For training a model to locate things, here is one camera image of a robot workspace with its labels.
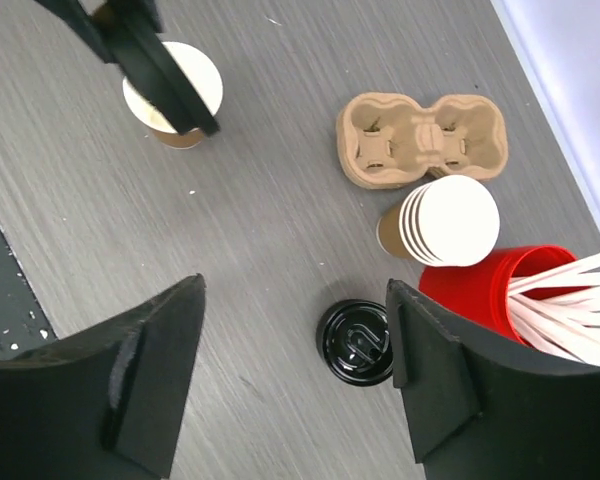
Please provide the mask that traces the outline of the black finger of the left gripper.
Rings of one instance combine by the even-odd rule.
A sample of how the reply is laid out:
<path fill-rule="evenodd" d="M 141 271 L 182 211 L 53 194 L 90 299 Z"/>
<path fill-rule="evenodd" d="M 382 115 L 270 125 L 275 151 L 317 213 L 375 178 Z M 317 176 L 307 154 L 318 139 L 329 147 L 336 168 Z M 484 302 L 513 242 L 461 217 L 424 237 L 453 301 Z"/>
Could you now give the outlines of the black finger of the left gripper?
<path fill-rule="evenodd" d="M 106 45 L 105 31 L 118 17 L 138 14 L 155 33 L 163 31 L 155 1 L 105 1 L 93 13 L 88 13 L 81 1 L 35 0 L 35 3 L 62 20 L 104 64 L 116 62 Z"/>

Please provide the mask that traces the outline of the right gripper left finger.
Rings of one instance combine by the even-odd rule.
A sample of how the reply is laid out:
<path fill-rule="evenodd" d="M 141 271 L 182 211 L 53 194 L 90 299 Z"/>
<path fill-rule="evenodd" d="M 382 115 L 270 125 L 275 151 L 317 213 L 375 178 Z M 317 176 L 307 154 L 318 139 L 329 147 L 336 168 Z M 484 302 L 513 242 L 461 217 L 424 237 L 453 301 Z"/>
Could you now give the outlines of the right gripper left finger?
<path fill-rule="evenodd" d="M 205 280 L 190 275 L 0 360 L 0 479 L 168 478 L 205 305 Z"/>

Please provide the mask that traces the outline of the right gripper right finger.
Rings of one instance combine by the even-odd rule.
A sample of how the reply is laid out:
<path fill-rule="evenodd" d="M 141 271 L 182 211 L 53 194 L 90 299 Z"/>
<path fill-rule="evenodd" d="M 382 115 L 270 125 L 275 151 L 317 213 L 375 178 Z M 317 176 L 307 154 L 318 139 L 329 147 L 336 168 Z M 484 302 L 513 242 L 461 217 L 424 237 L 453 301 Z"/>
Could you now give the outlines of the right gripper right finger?
<path fill-rule="evenodd" d="M 393 383 L 429 479 L 600 479 L 600 367 L 530 349 L 400 280 Z"/>

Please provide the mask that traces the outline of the black plastic cup lid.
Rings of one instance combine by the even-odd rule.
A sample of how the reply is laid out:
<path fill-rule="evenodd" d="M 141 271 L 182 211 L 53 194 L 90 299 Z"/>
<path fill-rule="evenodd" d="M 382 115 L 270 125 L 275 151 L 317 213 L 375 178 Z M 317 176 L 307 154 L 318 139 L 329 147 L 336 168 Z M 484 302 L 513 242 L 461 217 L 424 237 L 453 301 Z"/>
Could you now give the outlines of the black plastic cup lid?
<path fill-rule="evenodd" d="M 131 14 L 117 18 L 105 31 L 105 42 L 129 83 L 177 133 L 198 127 L 207 135 L 216 134 L 218 122 L 158 34 L 138 14 Z"/>

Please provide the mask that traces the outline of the single brown paper cup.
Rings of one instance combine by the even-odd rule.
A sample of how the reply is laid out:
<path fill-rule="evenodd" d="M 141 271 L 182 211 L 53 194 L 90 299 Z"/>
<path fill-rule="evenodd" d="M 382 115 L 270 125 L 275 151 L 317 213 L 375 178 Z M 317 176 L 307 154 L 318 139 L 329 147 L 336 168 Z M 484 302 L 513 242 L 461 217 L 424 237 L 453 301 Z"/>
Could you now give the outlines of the single brown paper cup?
<path fill-rule="evenodd" d="M 224 94 L 214 62 L 182 42 L 140 42 L 120 49 L 126 106 L 163 144 L 188 149 L 219 131 Z"/>

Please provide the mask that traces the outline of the stack of paper cups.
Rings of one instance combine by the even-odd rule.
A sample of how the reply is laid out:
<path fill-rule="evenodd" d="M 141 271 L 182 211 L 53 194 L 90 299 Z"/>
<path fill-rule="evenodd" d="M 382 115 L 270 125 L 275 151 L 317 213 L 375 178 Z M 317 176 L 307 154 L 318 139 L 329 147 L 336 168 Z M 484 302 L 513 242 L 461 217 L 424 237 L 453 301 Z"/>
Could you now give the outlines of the stack of paper cups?
<path fill-rule="evenodd" d="M 499 232 L 493 196 L 483 184 L 462 175 L 417 187 L 376 226 L 386 253 L 434 267 L 479 263 L 493 250 Z"/>

